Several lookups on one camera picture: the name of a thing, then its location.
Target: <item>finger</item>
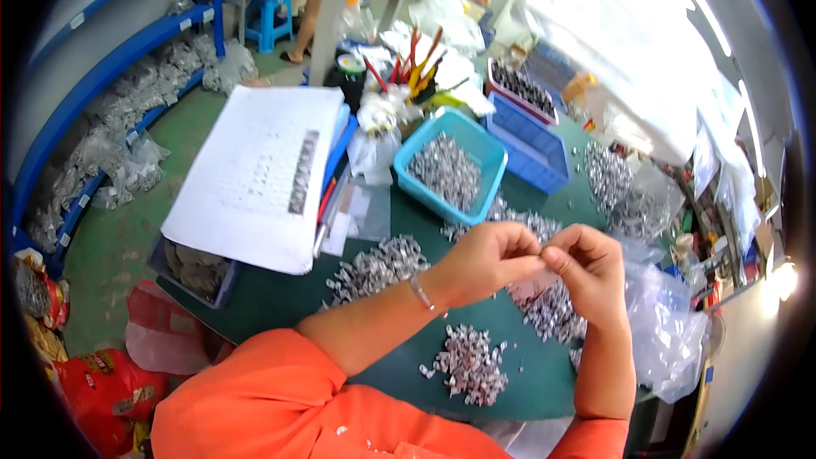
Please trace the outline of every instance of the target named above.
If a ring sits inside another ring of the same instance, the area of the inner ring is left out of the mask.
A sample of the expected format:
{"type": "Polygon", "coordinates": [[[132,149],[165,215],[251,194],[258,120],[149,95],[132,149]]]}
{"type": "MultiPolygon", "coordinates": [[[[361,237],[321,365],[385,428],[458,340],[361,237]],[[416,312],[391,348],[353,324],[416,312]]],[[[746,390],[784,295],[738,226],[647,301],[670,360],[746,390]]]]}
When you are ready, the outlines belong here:
{"type": "Polygon", "coordinates": [[[552,246],[564,252],[579,250],[587,261],[595,261],[620,251],[617,241],[598,229],[584,224],[573,224],[556,232],[545,246],[552,246]]]}
{"type": "Polygon", "coordinates": [[[575,258],[558,247],[547,246],[541,257],[555,271],[570,291],[581,290],[589,283],[589,274],[575,258]]]}
{"type": "Polygon", "coordinates": [[[547,267],[540,256],[525,255],[521,258],[507,259],[499,263],[498,275],[502,287],[511,283],[524,281],[538,275],[547,267]]]}
{"type": "Polygon", "coordinates": [[[506,258],[508,254],[523,252],[527,255],[539,255],[541,244],[530,229],[517,221],[499,221],[491,224],[494,237],[498,241],[499,256],[506,258]]]}

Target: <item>slipper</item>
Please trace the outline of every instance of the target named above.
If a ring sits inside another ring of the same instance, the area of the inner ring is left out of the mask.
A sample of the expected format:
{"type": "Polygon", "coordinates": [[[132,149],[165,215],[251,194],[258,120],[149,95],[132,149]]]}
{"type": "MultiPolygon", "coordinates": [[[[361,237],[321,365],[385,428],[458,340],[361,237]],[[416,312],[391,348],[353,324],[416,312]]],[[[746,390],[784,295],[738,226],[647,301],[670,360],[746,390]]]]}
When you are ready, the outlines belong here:
{"type": "Polygon", "coordinates": [[[295,62],[295,61],[293,61],[293,60],[292,60],[292,59],[289,57],[289,53],[288,53],[288,52],[281,52],[281,53],[280,53],[280,59],[281,59],[281,60],[283,60],[283,61],[286,61],[286,62],[291,62],[292,64],[303,64],[302,62],[295,62]]]}

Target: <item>orange sleeve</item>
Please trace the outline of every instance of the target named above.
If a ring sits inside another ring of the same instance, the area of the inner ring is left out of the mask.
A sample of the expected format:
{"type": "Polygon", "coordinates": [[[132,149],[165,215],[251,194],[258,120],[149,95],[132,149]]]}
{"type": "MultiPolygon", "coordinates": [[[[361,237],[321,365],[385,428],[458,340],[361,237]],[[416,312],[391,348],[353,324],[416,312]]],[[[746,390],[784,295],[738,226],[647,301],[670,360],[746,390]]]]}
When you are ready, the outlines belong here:
{"type": "Polygon", "coordinates": [[[550,459],[623,456],[629,422],[625,420],[574,420],[550,454],[550,459]]]}
{"type": "Polygon", "coordinates": [[[227,457],[280,449],[302,430],[303,414],[331,401],[345,381],[297,331],[265,331],[158,404],[153,450],[157,457],[227,457]]]}

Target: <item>orange shirt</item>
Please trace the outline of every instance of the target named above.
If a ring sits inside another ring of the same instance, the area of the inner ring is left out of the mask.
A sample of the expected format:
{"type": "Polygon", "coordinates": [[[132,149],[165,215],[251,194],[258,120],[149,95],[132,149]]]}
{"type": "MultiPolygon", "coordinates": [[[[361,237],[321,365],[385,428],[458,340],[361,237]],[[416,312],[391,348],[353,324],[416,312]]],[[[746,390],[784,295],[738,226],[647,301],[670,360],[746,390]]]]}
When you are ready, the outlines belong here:
{"type": "MultiPolygon", "coordinates": [[[[158,404],[153,453],[316,459],[509,457],[478,429],[362,385],[297,331],[261,333],[158,404]]],[[[550,457],[620,457],[628,423],[577,422],[550,457]]]]}

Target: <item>person's leg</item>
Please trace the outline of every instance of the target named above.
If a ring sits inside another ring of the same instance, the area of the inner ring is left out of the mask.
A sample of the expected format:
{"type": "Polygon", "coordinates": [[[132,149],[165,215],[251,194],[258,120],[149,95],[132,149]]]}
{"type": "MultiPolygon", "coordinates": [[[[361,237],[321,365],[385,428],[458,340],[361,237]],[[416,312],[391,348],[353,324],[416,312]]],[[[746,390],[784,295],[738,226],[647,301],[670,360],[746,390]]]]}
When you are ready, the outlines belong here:
{"type": "Polygon", "coordinates": [[[317,14],[320,13],[320,3],[322,0],[306,0],[306,7],[303,8],[303,19],[300,21],[298,39],[295,48],[287,52],[289,60],[295,64],[303,62],[303,52],[308,47],[314,37],[314,30],[317,27],[317,14]]]}

